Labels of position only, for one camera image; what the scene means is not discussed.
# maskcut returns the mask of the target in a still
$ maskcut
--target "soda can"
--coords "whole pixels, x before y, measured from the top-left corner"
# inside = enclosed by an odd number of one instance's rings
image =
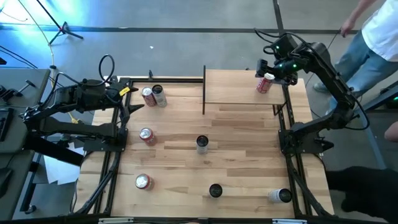
[[[147,144],[147,146],[156,145],[156,136],[150,128],[142,128],[139,132],[139,137]]]
[[[142,97],[145,100],[145,103],[148,106],[155,106],[156,105],[156,100],[154,97],[154,94],[152,93],[152,89],[149,87],[145,87],[142,89]]]
[[[292,193],[288,189],[272,190],[268,193],[268,200],[272,203],[289,203],[292,200]]]
[[[157,106],[165,107],[167,105],[166,96],[161,85],[154,85],[152,87],[152,92],[154,94]]]
[[[136,178],[136,187],[141,190],[150,190],[154,186],[154,180],[146,174],[140,174]]]
[[[199,136],[197,138],[197,153],[206,154],[208,149],[209,139],[206,136]]]
[[[259,93],[267,93],[269,88],[272,86],[272,81],[275,79],[275,76],[266,73],[264,78],[260,78],[259,84],[257,85],[257,91]]]

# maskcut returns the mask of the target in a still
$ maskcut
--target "white can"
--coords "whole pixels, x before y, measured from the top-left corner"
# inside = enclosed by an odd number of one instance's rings
[[[209,139],[206,136],[199,136],[197,138],[197,153],[206,154],[208,149]]]
[[[292,193],[288,189],[277,189],[268,193],[268,200],[272,203],[289,203]]]
[[[161,85],[154,85],[154,87],[152,87],[152,92],[154,94],[157,106],[166,107],[167,100],[166,96],[164,95],[163,87]]]

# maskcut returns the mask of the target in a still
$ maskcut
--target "concrete floor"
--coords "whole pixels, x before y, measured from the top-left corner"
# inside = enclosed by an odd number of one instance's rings
[[[35,1],[23,1],[39,24],[53,25]],[[277,23],[272,0],[69,0],[44,1],[47,9],[59,22],[68,21],[71,26],[82,27],[171,27],[171,28],[265,28],[276,29]],[[280,0],[279,6],[285,29],[338,29],[354,9],[358,1],[345,0]],[[358,21],[357,29],[383,1],[378,1]],[[19,19],[28,18],[17,1],[6,1],[4,12]],[[20,23],[0,13],[0,22]],[[218,69],[255,69],[259,58],[273,62],[262,53],[265,43],[255,34],[225,33],[148,33],[148,32],[80,32],[80,40],[64,35],[53,44],[55,64],[60,71],[76,79],[99,78],[98,62],[102,55],[111,54],[116,61],[115,75],[200,76],[202,66]],[[48,38],[54,32],[45,32]],[[50,50],[37,29],[26,27],[20,30],[0,30],[1,45],[30,60],[39,68],[51,64]],[[307,42],[329,44],[333,35],[301,35]],[[338,36],[330,47],[332,62],[339,59],[353,36]],[[25,67],[24,64],[0,54],[9,63],[8,67]],[[105,63],[103,73],[109,71]],[[311,74],[300,73],[306,81]],[[397,74],[378,84],[366,93],[365,103],[379,90],[397,80]],[[311,87],[319,79],[314,76],[307,87],[312,109],[324,115],[328,109],[329,95],[314,92]],[[63,85],[70,84],[61,78]],[[90,123],[93,115],[73,113],[77,118]],[[69,121],[65,114],[57,118]],[[325,131],[335,148],[325,154],[328,169],[344,169],[349,166],[376,167],[366,135],[361,131]],[[16,212],[14,218],[49,217],[68,213],[73,185],[38,186],[33,204],[38,210],[30,215]],[[369,217],[358,213],[344,213],[340,209],[343,196],[332,192],[332,201],[337,215],[346,218]]]

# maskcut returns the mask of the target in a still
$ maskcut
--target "white paper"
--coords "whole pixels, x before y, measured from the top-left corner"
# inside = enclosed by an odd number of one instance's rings
[[[69,143],[69,150],[77,152],[81,155],[84,154],[83,148],[75,149],[73,142]],[[58,181],[58,185],[71,183],[77,180],[80,174],[80,167],[56,160],[54,158],[44,156],[45,169],[47,171],[47,178],[49,183]]]

